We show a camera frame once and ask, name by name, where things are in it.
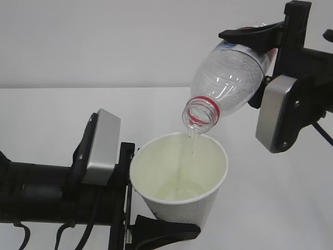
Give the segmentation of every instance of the plastic bottle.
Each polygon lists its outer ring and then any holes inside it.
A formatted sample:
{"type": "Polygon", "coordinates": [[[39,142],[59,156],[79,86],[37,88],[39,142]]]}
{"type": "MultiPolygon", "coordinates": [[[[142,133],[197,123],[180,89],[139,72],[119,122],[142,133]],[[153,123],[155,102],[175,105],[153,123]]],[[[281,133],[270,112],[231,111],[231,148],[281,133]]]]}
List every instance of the plastic bottle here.
{"type": "Polygon", "coordinates": [[[197,134],[206,133],[221,116],[237,111],[259,88],[275,52],[260,55],[223,40],[195,73],[183,111],[185,126],[197,134]]]}

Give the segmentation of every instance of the white table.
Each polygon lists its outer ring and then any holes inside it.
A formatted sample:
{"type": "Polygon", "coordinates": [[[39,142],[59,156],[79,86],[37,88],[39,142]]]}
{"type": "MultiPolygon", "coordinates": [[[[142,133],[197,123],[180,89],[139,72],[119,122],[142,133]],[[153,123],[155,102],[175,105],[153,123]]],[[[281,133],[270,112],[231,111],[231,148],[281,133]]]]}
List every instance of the white table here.
{"type": "MultiPolygon", "coordinates": [[[[138,147],[185,131],[181,112],[189,89],[2,89],[0,151],[13,161],[70,166],[91,113],[104,108],[122,119],[121,141],[138,147]]],[[[245,106],[209,133],[226,149],[229,173],[203,232],[164,249],[333,249],[332,148],[309,127],[288,152],[270,154],[256,140],[258,110],[245,106]]],[[[332,116],[321,124],[332,133],[332,116]]],[[[152,217],[134,193],[132,220],[152,217]]],[[[53,249],[58,224],[28,223],[28,250],[53,249]]],[[[67,229],[60,249],[74,249],[84,226],[67,229]]],[[[95,226],[85,249],[107,249],[108,228],[95,226]]],[[[0,224],[0,249],[18,249],[21,229],[0,224]]]]}

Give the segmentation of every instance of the bottle neck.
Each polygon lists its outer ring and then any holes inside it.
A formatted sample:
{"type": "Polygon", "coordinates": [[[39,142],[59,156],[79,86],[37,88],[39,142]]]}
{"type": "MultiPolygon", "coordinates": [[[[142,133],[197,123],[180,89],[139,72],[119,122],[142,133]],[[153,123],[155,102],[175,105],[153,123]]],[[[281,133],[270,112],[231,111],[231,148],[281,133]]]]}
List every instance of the bottle neck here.
{"type": "Polygon", "coordinates": [[[220,107],[211,98],[196,96],[188,101],[183,111],[183,123],[188,130],[203,134],[219,120],[220,107]]]}

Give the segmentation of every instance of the paper cup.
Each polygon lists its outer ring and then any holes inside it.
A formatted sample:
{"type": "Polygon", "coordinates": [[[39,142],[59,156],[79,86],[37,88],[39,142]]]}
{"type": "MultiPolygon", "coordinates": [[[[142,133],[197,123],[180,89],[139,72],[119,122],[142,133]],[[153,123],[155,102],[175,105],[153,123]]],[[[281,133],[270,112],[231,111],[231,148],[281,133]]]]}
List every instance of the paper cup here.
{"type": "Polygon", "coordinates": [[[203,227],[227,174],[228,158],[206,135],[195,138],[193,154],[189,147],[191,140],[182,133],[148,142],[134,156],[130,178],[157,219],[203,227]]]}

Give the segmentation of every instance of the water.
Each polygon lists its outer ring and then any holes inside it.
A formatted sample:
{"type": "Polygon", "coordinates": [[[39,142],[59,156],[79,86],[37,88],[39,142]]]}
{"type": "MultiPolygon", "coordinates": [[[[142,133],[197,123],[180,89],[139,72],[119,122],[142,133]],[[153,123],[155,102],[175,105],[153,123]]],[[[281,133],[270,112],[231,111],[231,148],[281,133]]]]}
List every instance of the water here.
{"type": "Polygon", "coordinates": [[[206,190],[198,183],[189,180],[186,176],[186,171],[190,171],[193,164],[193,151],[197,134],[192,130],[188,132],[188,138],[185,140],[182,148],[182,157],[175,175],[175,179],[164,184],[158,189],[155,197],[166,201],[181,201],[191,199],[201,194],[206,190]]]}

